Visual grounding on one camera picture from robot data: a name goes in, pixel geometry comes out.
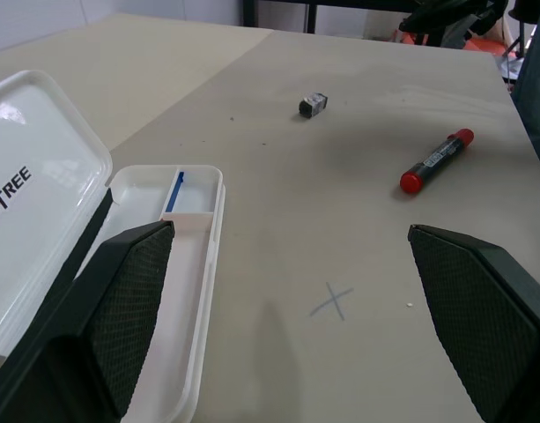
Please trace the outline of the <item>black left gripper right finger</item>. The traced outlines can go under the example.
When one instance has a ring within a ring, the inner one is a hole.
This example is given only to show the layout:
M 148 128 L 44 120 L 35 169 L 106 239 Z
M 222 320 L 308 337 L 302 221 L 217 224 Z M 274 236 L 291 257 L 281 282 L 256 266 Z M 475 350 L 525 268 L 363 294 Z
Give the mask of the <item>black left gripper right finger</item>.
M 540 285 L 503 248 L 413 225 L 434 329 L 485 423 L 540 423 Z

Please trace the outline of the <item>white plastic pencil case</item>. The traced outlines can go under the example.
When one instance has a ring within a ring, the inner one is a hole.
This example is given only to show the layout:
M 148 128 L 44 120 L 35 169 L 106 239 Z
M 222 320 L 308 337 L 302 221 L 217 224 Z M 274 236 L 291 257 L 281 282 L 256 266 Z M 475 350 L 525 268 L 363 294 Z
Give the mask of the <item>white plastic pencil case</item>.
M 185 173 L 174 210 L 166 201 Z M 47 74 L 0 82 L 0 367 L 53 290 L 102 242 L 158 221 L 174 226 L 149 351 L 120 423 L 191 423 L 198 402 L 226 189 L 210 166 L 129 166 Z

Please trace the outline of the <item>black chair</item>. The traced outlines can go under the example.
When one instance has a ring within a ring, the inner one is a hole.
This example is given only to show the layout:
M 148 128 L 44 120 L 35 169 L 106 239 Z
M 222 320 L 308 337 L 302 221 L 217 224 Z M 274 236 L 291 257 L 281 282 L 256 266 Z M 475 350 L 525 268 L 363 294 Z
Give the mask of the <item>black chair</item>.
M 427 38 L 426 45 L 462 49 L 503 17 L 508 0 L 415 0 L 418 7 L 398 29 Z

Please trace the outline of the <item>blue stick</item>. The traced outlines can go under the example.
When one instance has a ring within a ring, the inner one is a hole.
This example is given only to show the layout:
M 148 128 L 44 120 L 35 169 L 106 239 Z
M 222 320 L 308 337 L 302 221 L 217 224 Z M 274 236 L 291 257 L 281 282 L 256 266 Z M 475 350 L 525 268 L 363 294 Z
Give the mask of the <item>blue stick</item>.
M 171 213 L 174 210 L 176 199 L 178 197 L 181 185 L 183 184 L 184 175 L 185 173 L 183 171 L 179 171 L 175 176 L 173 187 L 166 201 L 165 213 Z

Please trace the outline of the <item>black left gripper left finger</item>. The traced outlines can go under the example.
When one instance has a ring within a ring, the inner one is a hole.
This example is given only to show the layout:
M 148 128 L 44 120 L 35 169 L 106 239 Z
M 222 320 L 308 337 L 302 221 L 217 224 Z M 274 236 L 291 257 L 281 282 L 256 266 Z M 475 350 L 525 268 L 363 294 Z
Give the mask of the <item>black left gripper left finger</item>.
M 120 423 L 155 330 L 174 238 L 158 221 L 97 248 L 0 367 L 0 423 Z

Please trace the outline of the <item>black metal table frame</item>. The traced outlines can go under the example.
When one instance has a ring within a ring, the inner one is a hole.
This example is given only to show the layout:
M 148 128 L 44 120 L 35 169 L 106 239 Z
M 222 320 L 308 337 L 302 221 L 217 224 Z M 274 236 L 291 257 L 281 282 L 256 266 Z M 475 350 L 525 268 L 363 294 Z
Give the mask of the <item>black metal table frame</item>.
M 305 33 L 315 32 L 319 6 L 412 13 L 421 3 L 420 0 L 241 0 L 241 19 L 243 26 L 258 27 L 257 6 L 261 1 L 306 5 Z

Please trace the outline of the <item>orange object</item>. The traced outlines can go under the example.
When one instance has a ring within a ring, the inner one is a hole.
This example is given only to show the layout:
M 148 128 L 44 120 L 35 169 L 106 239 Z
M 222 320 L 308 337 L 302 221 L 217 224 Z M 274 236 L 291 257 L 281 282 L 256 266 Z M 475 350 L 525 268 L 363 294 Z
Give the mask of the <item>orange object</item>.
M 484 38 L 471 38 L 466 41 L 463 49 L 468 51 L 485 52 L 493 56 L 502 56 L 506 52 L 507 47 L 499 41 Z

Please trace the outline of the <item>black grey eraser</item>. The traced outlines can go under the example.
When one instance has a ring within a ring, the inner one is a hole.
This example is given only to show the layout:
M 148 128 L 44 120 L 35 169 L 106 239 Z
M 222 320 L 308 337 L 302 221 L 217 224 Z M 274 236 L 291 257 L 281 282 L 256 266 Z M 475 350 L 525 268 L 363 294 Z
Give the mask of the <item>black grey eraser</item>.
M 323 93 L 310 93 L 305 96 L 299 103 L 299 114 L 311 119 L 319 115 L 328 104 L 328 97 Z

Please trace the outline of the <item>red black marker pen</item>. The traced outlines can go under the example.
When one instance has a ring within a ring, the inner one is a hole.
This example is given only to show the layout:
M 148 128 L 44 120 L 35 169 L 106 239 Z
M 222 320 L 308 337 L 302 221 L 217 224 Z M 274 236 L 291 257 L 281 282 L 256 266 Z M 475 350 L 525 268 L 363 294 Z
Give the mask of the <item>red black marker pen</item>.
M 461 129 L 451 134 L 430 155 L 402 174 L 399 187 L 407 194 L 417 194 L 441 169 L 459 156 L 474 139 L 474 132 Z

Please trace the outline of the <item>dark teal cloth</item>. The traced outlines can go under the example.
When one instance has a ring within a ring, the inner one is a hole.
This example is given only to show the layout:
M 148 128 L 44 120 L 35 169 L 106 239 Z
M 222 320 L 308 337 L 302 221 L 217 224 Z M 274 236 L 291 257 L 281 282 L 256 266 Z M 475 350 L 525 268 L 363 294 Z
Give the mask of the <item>dark teal cloth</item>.
M 512 98 L 540 162 L 540 24 L 536 27 Z

